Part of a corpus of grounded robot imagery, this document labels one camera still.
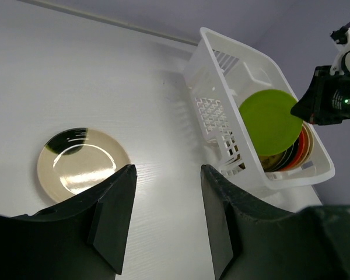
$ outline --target green plate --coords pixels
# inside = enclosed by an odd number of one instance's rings
[[[297,140],[302,120],[291,115],[296,103],[289,93],[266,89],[241,104],[240,114],[259,156],[277,155]]]

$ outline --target table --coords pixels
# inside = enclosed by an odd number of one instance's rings
[[[214,273],[200,186],[206,156],[181,72],[195,47],[12,0],[0,0],[0,214],[53,202],[36,178],[56,133],[112,135],[138,170],[123,275],[202,279]],[[311,186],[256,196],[297,211]]]

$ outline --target white plastic basket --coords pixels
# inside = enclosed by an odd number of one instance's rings
[[[214,167],[245,189],[278,190],[332,178],[333,162],[312,125],[314,148],[308,162],[291,171],[264,172],[239,106],[263,89],[281,89],[296,96],[277,64],[265,54],[204,27],[201,37],[183,75],[204,139],[218,144],[220,157]]]

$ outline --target gray wall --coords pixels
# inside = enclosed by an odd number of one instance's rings
[[[283,70],[298,97],[318,65],[330,65],[337,50],[329,34],[350,21],[350,0],[300,0],[255,45]],[[335,164],[333,179],[316,190],[326,204],[350,204],[350,120],[317,127]]]
[[[296,0],[42,0],[126,25],[200,40],[205,26],[252,45]]]

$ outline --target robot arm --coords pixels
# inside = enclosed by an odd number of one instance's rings
[[[340,124],[350,119],[350,23],[331,37],[340,52],[332,65],[315,68],[309,89],[291,110],[311,124]]]

